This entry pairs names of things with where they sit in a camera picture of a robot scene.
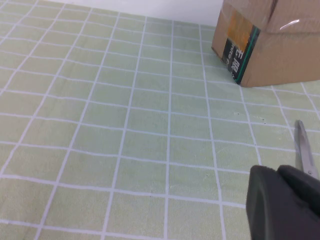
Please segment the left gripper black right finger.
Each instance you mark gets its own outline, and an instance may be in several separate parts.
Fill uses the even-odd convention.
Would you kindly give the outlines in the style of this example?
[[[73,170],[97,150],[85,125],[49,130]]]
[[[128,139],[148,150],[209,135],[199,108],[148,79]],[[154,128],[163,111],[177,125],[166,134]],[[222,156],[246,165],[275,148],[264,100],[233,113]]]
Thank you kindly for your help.
[[[277,173],[305,206],[319,218],[320,181],[291,165],[280,165]]]

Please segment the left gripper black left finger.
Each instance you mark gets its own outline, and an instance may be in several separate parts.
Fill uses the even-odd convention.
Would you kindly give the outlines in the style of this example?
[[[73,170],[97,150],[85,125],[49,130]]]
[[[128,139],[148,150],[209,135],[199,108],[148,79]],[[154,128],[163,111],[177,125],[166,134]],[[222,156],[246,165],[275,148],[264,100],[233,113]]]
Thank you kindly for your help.
[[[277,170],[250,169],[246,214],[253,240],[318,240],[320,218],[295,195]]]

